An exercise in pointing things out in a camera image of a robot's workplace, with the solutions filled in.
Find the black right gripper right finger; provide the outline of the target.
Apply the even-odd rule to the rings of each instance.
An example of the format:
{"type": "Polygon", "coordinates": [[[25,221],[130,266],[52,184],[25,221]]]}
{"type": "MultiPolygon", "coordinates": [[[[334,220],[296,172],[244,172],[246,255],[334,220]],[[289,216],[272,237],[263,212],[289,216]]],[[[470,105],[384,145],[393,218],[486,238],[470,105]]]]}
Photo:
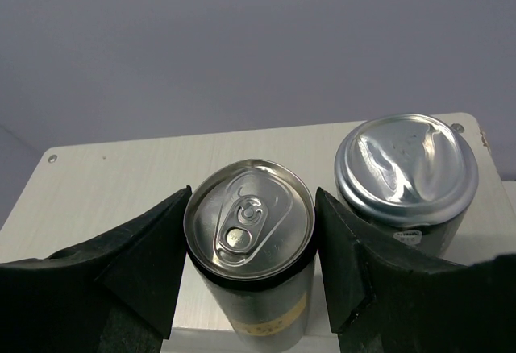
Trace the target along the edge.
{"type": "Polygon", "coordinates": [[[342,352],[512,352],[515,257],[470,266],[426,255],[315,195],[331,331],[342,352]]]}

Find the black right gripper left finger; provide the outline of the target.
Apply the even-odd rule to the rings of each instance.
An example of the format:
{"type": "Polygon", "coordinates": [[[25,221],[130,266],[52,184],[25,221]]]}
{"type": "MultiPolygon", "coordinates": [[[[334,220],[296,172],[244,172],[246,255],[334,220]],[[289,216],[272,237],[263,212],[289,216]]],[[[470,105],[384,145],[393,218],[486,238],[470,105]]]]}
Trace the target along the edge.
{"type": "Polygon", "coordinates": [[[177,305],[191,193],[180,189],[47,258],[2,264],[2,351],[160,351],[177,305]]]}

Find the dark can silver top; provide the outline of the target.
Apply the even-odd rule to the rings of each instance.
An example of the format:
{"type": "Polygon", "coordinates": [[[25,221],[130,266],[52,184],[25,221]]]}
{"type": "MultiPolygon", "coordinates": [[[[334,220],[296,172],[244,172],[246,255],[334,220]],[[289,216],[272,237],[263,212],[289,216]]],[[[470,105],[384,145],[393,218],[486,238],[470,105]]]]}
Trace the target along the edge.
{"type": "Polygon", "coordinates": [[[296,345],[317,251],[304,182],[270,160],[239,160],[194,191],[183,228],[192,263],[239,338],[257,352],[296,345]]]}

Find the dark can yellow band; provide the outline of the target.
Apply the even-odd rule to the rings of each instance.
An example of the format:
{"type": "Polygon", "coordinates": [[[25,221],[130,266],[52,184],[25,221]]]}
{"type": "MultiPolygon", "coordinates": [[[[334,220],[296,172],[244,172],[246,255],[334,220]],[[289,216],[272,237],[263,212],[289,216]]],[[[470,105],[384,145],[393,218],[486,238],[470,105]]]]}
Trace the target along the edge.
{"type": "Polygon", "coordinates": [[[450,246],[479,185],[466,140],[424,114],[360,124],[339,145],[334,176],[358,217],[433,256],[450,246]]]}

